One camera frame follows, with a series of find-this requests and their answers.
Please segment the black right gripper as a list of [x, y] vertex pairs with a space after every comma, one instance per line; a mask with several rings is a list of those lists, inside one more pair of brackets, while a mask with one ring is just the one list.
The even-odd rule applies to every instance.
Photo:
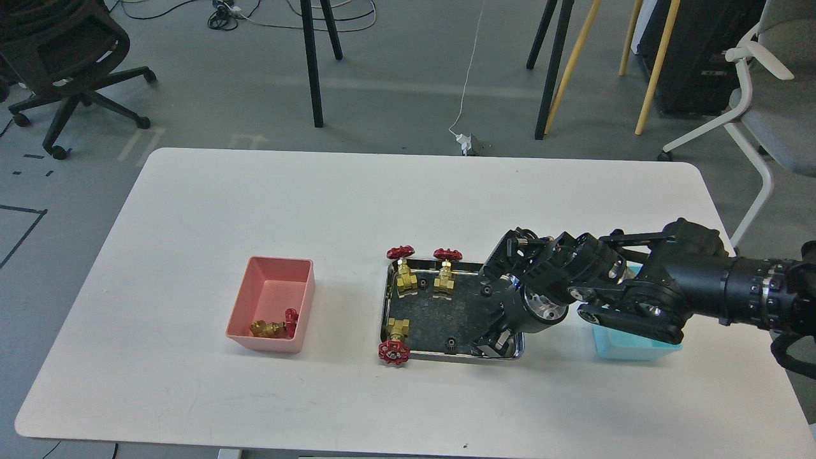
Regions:
[[518, 358], [518, 334], [536, 333], [561, 323], [568, 303], [554, 299], [534, 273], [532, 262], [551, 242], [529, 229], [508, 230], [493, 248], [479, 271], [481, 283], [494, 286], [507, 280], [514, 293], [502, 303], [502, 319], [472, 341], [472, 348], [484, 358]]

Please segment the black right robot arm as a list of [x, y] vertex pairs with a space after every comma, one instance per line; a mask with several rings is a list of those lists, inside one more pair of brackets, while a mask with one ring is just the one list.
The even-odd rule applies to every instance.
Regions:
[[720, 233], [683, 218], [661, 232], [595, 238], [505, 233], [482, 265], [484, 284], [516, 280], [520, 299], [504, 306], [501, 330], [534, 333], [562, 322], [569, 305], [589, 323], [678, 345], [694, 314], [778, 336], [771, 352], [789, 371], [814, 378], [813, 363], [788, 354], [814, 336], [814, 242], [795, 259], [750, 259], [725, 250]]

